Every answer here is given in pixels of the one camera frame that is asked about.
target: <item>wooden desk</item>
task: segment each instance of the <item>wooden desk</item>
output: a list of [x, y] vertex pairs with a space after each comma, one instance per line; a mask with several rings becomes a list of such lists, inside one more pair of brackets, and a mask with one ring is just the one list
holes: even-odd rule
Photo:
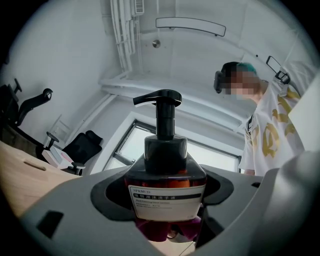
[[79, 176], [0, 141], [0, 186], [17, 217], [57, 185], [75, 178]]

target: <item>ceiling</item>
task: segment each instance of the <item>ceiling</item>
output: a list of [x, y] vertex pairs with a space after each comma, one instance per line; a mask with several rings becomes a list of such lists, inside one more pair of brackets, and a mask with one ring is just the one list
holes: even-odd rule
[[[281, 65], [297, 60], [314, 62], [305, 48], [305, 39], [301, 39], [304, 35], [299, 26], [295, 22], [288, 24], [263, 2], [145, 0], [144, 14], [139, 17], [142, 72], [138, 55], [134, 54], [129, 80], [122, 80], [120, 84], [110, 79], [100, 83], [106, 91], [130, 97], [148, 92], [148, 88], [179, 90], [190, 103], [186, 103], [189, 104], [185, 107], [187, 112], [193, 110], [194, 115], [239, 132], [256, 106], [249, 100], [214, 91], [215, 72], [224, 63], [249, 62], [261, 79], [270, 81], [275, 73], [266, 65], [268, 56], [273, 56]], [[226, 27], [225, 36], [187, 28], [157, 29], [156, 18], [163, 17], [218, 23]], [[159, 48], [152, 45], [155, 39], [161, 42]]]

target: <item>white t-shirt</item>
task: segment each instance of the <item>white t-shirt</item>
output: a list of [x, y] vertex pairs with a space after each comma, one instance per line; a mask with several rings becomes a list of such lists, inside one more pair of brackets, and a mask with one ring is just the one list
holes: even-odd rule
[[294, 82], [294, 87], [289, 85], [287, 95], [279, 96], [284, 85], [274, 78], [253, 113], [251, 135], [246, 124], [239, 168], [254, 170], [256, 176], [264, 176], [268, 170], [280, 168], [305, 150], [288, 114], [307, 90], [316, 69], [293, 62], [284, 70]]

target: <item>soap dispenser bottle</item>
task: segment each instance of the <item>soap dispenser bottle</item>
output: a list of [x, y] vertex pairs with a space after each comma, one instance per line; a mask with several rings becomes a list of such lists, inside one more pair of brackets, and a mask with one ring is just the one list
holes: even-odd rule
[[175, 135], [181, 94], [162, 89], [136, 97], [133, 103], [156, 106], [156, 135], [144, 139], [144, 155], [124, 175], [136, 216], [158, 222], [194, 219], [207, 175], [187, 153], [187, 138]]

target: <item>pump nozzle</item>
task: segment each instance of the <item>pump nozzle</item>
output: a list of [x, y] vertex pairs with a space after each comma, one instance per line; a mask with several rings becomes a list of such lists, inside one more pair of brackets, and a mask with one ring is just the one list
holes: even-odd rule
[[159, 140], [172, 140], [175, 135], [175, 107], [182, 102], [182, 96], [175, 90], [162, 89], [133, 98], [138, 107], [156, 105], [156, 135]]

